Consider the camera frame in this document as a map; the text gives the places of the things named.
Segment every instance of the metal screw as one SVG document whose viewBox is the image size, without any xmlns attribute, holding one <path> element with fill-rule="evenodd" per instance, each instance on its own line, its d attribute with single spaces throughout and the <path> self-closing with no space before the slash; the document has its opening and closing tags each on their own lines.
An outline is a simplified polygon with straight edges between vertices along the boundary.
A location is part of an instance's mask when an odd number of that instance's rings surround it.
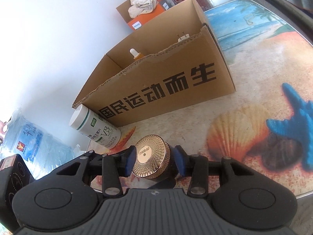
<svg viewBox="0 0 313 235">
<path fill-rule="evenodd" d="M 190 189 L 192 194 L 201 195 L 205 193 L 205 189 L 203 187 L 195 186 Z"/>
<path fill-rule="evenodd" d="M 116 187 L 109 187 L 104 191 L 107 195 L 117 195 L 120 193 L 120 190 Z"/>
</svg>

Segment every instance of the white cloth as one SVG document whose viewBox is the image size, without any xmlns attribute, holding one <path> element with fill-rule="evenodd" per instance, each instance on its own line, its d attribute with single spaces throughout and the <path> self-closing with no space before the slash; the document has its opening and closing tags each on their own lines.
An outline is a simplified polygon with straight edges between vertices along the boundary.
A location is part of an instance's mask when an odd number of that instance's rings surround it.
<svg viewBox="0 0 313 235">
<path fill-rule="evenodd" d="M 135 18 L 140 14 L 152 12 L 157 6 L 157 0 L 130 0 L 129 16 Z"/>
</svg>

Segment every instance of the dropper bottle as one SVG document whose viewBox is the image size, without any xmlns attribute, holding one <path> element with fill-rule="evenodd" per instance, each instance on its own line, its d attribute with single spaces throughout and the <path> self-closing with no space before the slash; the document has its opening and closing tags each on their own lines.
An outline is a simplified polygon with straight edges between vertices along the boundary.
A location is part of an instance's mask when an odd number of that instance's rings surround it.
<svg viewBox="0 0 313 235">
<path fill-rule="evenodd" d="M 133 48 L 132 48 L 129 52 L 134 56 L 134 60 L 135 60 L 135 61 L 138 60 L 138 59 L 141 59 L 141 58 L 145 57 L 143 54 L 138 53 L 138 52 L 137 52 L 135 49 L 133 49 Z"/>
</svg>

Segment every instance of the white dropper cap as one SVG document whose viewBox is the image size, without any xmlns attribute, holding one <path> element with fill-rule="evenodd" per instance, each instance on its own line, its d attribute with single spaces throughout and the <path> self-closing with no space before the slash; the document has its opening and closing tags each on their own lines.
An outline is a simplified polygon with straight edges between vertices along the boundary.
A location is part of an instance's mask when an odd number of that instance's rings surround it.
<svg viewBox="0 0 313 235">
<path fill-rule="evenodd" d="M 135 49 L 133 49 L 133 48 L 129 52 L 134 56 L 134 58 L 139 56 L 139 53 Z"/>
<path fill-rule="evenodd" d="M 88 108 L 82 104 L 74 111 L 71 120 L 69 121 L 69 126 L 78 130 L 80 126 L 85 122 L 85 118 L 88 114 Z"/>
</svg>

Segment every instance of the blue starfish print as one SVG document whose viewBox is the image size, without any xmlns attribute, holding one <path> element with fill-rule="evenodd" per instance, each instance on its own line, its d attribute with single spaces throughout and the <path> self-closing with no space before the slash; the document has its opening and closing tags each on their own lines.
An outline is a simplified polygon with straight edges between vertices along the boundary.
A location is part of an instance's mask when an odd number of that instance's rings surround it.
<svg viewBox="0 0 313 235">
<path fill-rule="evenodd" d="M 305 102 L 287 83 L 283 83 L 282 88 L 294 114 L 284 121 L 267 119 L 267 127 L 278 135 L 298 140 L 304 150 L 302 166 L 313 170 L 313 101 Z"/>
</svg>

